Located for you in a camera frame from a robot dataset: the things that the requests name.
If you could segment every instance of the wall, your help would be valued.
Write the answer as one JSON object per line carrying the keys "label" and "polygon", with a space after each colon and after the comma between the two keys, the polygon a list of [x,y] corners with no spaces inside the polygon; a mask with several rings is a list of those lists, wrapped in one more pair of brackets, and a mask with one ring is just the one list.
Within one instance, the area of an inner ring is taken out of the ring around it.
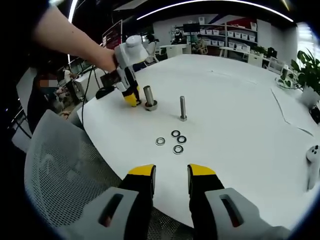
{"label": "wall", "polygon": [[[202,14],[202,15],[187,15],[167,19],[164,21],[157,21],[153,24],[154,36],[159,39],[158,46],[169,45],[171,43],[171,31],[175,26],[183,26],[188,21],[195,23],[199,22],[199,17],[205,17],[205,23],[208,24],[212,19],[217,17],[217,14]],[[224,24],[225,22],[242,18],[241,16],[227,15],[218,20],[215,24]],[[298,49],[298,37],[296,27],[282,31],[269,22],[257,19],[257,42],[259,46],[265,48],[274,48],[278,54],[279,60],[285,61],[287,64],[291,63],[291,59],[295,59]]]}
{"label": "wall", "polygon": [[298,53],[298,31],[296,27],[291,27],[284,31],[284,60],[291,64],[291,60],[297,59]]}
{"label": "wall", "polygon": [[271,47],[272,44],[272,29],[271,24],[257,19],[258,28],[258,45],[267,48]]}
{"label": "wall", "polygon": [[284,42],[284,32],[271,26],[271,47],[273,47],[277,52],[277,59],[285,60],[285,42]]}
{"label": "wall", "polygon": [[[171,31],[175,26],[183,26],[187,24],[188,21],[193,21],[194,23],[199,22],[199,17],[205,18],[205,23],[208,24],[212,19],[214,19],[218,14],[201,14],[201,15],[187,15],[181,17],[175,17],[167,19],[164,21],[157,21],[153,24],[154,36],[159,39],[158,46],[169,45],[172,41]],[[215,20],[215,24],[224,24],[225,22],[236,20],[242,18],[241,16],[227,15],[218,20]]]}
{"label": "wall", "polygon": [[291,64],[291,59],[297,58],[298,36],[297,28],[292,27],[282,31],[270,23],[257,20],[258,45],[265,48],[274,48],[278,54],[277,58]]}

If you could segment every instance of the cable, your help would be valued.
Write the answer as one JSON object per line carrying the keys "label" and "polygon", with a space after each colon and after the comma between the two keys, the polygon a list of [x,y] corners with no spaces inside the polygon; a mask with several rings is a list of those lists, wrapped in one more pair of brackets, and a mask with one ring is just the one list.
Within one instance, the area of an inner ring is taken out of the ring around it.
{"label": "cable", "polygon": [[82,120],[82,126],[83,126],[83,128],[85,127],[85,125],[84,125],[85,101],[86,101],[86,96],[87,96],[87,92],[88,92],[88,89],[89,89],[89,82],[90,82],[91,73],[92,73],[92,70],[93,70],[94,68],[95,68],[95,66],[92,65],[92,68],[91,68],[90,73],[89,73],[88,84],[86,85],[86,89],[85,89],[84,97],[83,97],[83,101],[82,101],[81,120]]}
{"label": "cable", "polygon": [[93,71],[94,71],[94,77],[95,77],[96,84],[98,85],[98,88],[101,89],[100,84],[97,79],[96,70],[94,69]]}
{"label": "cable", "polygon": [[20,123],[16,120],[15,123],[18,125],[18,127],[21,129],[21,131],[29,138],[31,139],[31,136],[26,132],[26,130],[24,130],[22,128],[22,126],[20,125]]}

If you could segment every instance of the green leaves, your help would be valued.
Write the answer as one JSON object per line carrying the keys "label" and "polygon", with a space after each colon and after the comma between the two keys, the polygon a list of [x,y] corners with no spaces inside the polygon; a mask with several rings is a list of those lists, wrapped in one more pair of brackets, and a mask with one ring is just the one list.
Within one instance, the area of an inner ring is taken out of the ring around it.
{"label": "green leaves", "polygon": [[291,81],[285,81],[285,84],[289,87],[289,88],[291,88]]}
{"label": "green leaves", "polygon": [[[308,53],[299,51],[297,58],[301,61],[302,65],[299,67],[295,60],[291,60],[291,67],[298,73],[296,81],[301,87],[309,86],[320,94],[320,61],[309,50]],[[295,79],[295,76],[291,73],[288,76],[290,79]],[[285,79],[283,80],[284,84],[289,84]]]}
{"label": "green leaves", "polygon": [[299,67],[298,63],[293,59],[291,60],[291,66],[292,66],[293,70],[300,72],[300,67]]}
{"label": "green leaves", "polygon": [[306,63],[306,59],[305,59],[305,56],[304,56],[304,52],[303,52],[303,51],[301,51],[301,50],[298,51],[297,58],[298,58],[303,64]]}
{"label": "green leaves", "polygon": [[286,80],[286,76],[284,75],[284,74],[282,74],[281,76],[280,76],[280,78],[284,81],[284,80]]}

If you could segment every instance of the shelf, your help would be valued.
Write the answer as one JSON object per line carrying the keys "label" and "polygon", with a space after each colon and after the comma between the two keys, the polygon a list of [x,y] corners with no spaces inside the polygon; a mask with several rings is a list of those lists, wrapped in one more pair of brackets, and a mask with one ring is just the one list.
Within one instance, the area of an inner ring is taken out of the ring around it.
{"label": "shelf", "polygon": [[234,37],[234,36],[228,36],[228,38],[229,39],[242,40],[242,41],[246,41],[246,42],[249,42],[249,43],[257,44],[256,41],[250,41],[250,40],[247,40],[247,39],[242,39],[242,38],[238,38],[238,37]]}
{"label": "shelf", "polygon": [[241,29],[241,30],[246,30],[246,31],[251,31],[254,33],[257,33],[258,31],[249,29],[249,28],[245,28],[245,27],[240,27],[240,26],[231,26],[231,25],[227,25],[227,28],[235,28],[235,29]]}
{"label": "shelf", "polygon": [[200,26],[214,26],[214,27],[224,27],[224,24],[200,24]]}
{"label": "shelf", "polygon": [[201,36],[225,37],[226,35],[200,34]]}
{"label": "shelf", "polygon": [[217,45],[211,45],[211,44],[207,44],[206,46],[207,46],[207,47],[217,47],[217,48],[222,48],[222,47],[224,47],[224,46],[217,46]]}

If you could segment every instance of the desk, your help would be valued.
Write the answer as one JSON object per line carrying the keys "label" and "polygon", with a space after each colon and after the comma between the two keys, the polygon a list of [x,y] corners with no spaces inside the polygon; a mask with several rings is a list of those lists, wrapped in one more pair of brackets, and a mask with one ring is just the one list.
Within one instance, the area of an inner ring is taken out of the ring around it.
{"label": "desk", "polygon": [[166,49],[168,59],[182,54],[191,54],[190,44],[163,45],[161,49]]}
{"label": "desk", "polygon": [[[115,90],[84,106],[84,129],[122,179],[136,166],[155,164],[154,207],[188,226],[187,165],[194,163],[213,169],[269,224],[292,229],[319,190],[317,183],[306,192],[305,155],[316,138],[284,121],[270,90],[275,77],[244,62],[183,54],[136,73],[141,89],[151,86],[157,110],[132,108]],[[186,122],[179,120],[180,96]],[[187,137],[181,155],[173,153],[173,130]],[[155,144],[158,137],[165,145]]]}
{"label": "desk", "polygon": [[221,49],[220,50],[220,57],[222,57],[222,53],[223,53],[223,50],[224,50],[224,56],[226,56],[226,52],[227,51],[233,51],[233,52],[237,52],[237,53],[241,53],[241,54],[252,55],[252,56],[255,56],[255,57],[258,57],[258,58],[262,58],[264,61],[270,62],[270,59],[268,59],[266,57],[258,56],[256,54],[251,53],[251,52],[242,51],[242,50],[236,50],[236,49],[233,49],[233,48],[227,47],[227,46],[220,47],[220,49]]}
{"label": "desk", "polygon": [[[99,68],[95,69],[95,73],[94,73],[94,71],[92,71],[91,76],[90,76],[88,91],[85,96],[87,101],[94,98],[96,96],[96,93],[99,90],[99,88],[103,87],[100,77],[103,76],[104,74],[105,74],[105,71],[103,71]],[[90,75],[90,71],[86,72],[85,74],[83,74],[82,76],[80,76],[79,78],[74,80],[75,84],[77,85],[77,87],[79,88],[79,90],[83,96],[85,95],[85,92],[86,92],[86,88],[87,88],[88,80],[89,80],[89,75]]]}

